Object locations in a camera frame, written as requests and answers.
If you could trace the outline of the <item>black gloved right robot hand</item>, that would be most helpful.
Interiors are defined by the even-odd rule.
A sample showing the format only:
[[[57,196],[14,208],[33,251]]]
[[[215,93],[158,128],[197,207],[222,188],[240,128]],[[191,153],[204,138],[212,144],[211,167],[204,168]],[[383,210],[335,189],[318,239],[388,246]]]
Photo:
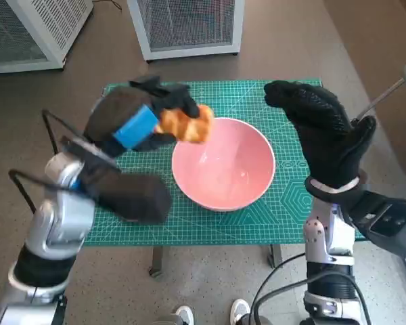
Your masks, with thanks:
[[[281,108],[293,124],[313,179],[338,189],[359,176],[376,131],[374,116],[352,123],[337,96],[321,86],[273,81],[264,92],[267,105]]]

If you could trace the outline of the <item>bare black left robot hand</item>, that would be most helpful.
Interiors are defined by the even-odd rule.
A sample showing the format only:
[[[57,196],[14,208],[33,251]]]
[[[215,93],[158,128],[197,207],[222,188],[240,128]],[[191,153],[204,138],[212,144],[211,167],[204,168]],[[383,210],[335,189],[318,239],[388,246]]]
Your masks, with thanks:
[[[155,150],[175,141],[168,133],[156,134],[155,128],[164,110],[176,108],[190,118],[200,115],[188,85],[162,85],[159,76],[142,76],[101,97],[83,135],[112,158],[127,150]]]

